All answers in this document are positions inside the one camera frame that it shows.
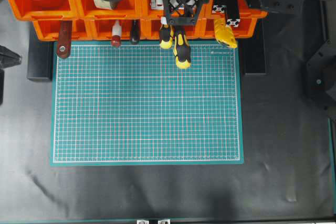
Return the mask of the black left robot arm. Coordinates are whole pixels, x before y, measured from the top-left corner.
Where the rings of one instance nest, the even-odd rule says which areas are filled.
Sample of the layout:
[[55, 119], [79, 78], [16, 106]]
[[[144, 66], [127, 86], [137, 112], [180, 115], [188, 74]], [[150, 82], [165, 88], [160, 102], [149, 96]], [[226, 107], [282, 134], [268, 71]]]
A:
[[22, 61], [22, 57], [11, 51], [10, 49], [0, 46], [0, 71], [1, 71], [1, 79], [0, 79], [0, 103], [3, 103], [3, 94], [4, 94], [4, 69], [20, 65]]

